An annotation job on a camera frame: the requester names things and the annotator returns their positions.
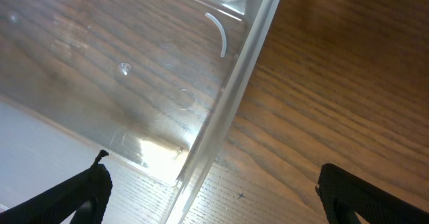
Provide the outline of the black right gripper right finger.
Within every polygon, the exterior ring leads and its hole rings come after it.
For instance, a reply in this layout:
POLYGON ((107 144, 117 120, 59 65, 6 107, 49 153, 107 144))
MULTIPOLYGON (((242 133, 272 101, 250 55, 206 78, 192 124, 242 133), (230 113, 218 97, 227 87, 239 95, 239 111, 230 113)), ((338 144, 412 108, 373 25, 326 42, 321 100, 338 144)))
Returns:
POLYGON ((428 222, 426 211, 331 163, 322 165, 316 193, 330 224, 428 222))

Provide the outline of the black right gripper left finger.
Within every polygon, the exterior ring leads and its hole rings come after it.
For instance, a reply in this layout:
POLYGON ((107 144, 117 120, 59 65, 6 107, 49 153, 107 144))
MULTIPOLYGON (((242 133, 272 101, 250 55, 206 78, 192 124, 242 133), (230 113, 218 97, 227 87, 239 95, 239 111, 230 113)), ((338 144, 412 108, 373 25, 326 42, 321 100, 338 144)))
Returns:
POLYGON ((113 183, 100 161, 109 153, 101 150, 90 168, 47 191, 1 213, 2 223, 101 223, 113 183))

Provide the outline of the clear plastic container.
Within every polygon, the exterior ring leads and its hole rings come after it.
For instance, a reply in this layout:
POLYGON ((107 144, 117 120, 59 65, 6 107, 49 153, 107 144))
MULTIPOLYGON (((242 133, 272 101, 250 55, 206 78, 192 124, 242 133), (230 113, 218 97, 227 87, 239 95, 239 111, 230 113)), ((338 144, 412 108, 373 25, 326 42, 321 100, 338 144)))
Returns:
POLYGON ((105 223, 179 223, 280 0, 1 0, 1 210, 90 166, 105 223))

